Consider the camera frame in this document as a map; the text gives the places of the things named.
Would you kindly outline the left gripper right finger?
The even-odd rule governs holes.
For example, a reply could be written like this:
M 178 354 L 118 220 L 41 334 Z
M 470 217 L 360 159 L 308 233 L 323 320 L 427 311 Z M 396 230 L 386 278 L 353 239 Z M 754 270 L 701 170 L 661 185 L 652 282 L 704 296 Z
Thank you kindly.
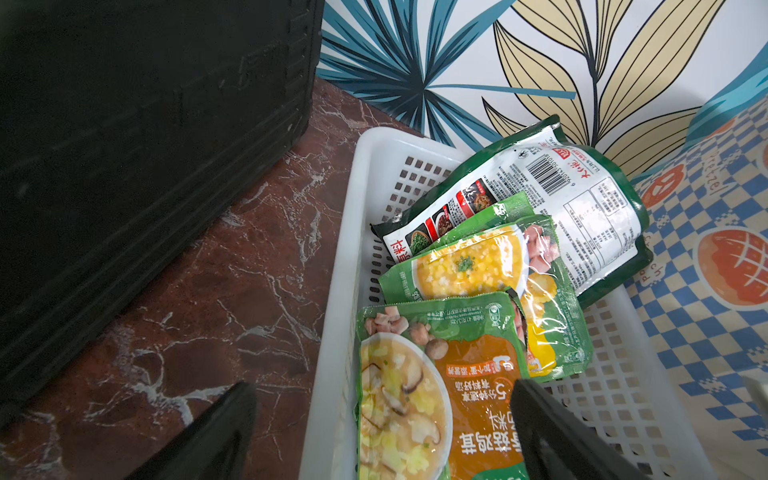
M 510 401 L 531 479 L 644 479 L 535 381 L 515 383 Z

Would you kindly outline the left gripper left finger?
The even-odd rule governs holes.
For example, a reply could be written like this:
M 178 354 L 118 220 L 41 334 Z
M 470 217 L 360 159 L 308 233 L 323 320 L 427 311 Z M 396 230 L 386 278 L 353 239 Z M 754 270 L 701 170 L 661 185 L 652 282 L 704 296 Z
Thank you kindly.
M 255 386 L 234 384 L 130 479 L 240 479 L 258 413 Z

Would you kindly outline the white perforated plastic basket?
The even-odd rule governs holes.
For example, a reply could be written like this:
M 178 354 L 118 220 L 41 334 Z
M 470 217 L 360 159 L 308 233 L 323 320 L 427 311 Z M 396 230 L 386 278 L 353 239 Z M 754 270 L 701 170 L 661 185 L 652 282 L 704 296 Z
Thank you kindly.
M 363 133 L 355 144 L 300 477 L 356 475 L 353 330 L 359 309 L 382 302 L 379 276 L 389 265 L 370 226 L 418 199 L 443 180 L 464 154 L 388 127 Z M 589 368 L 551 382 L 562 406 L 639 470 L 654 479 L 712 479 L 710 462 L 625 289 L 617 288 L 585 313 L 594 342 Z

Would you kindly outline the green mushroom chicken soup packet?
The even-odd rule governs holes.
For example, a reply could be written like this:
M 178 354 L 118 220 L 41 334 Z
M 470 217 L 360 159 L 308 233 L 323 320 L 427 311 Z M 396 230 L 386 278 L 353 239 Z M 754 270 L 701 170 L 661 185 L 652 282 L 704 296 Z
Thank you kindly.
M 510 407 L 521 324 L 503 292 L 360 310 L 358 478 L 527 478 Z

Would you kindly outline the green yellow corn soup packet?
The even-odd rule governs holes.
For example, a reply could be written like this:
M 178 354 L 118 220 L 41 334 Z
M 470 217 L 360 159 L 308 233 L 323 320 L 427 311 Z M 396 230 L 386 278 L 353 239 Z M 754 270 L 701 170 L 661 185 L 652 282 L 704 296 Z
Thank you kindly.
M 550 381 L 587 370 L 594 349 L 556 227 L 534 213 L 526 194 L 489 206 L 435 242 L 416 230 L 391 245 L 397 263 L 379 279 L 388 302 L 508 292 L 532 377 Z

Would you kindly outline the paper bag blue checkered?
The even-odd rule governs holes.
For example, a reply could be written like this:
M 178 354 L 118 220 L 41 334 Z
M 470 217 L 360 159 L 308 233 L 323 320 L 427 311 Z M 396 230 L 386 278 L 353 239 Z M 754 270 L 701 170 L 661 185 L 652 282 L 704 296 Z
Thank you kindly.
M 627 286 L 722 479 L 767 475 L 767 103 L 640 181 L 652 263 Z

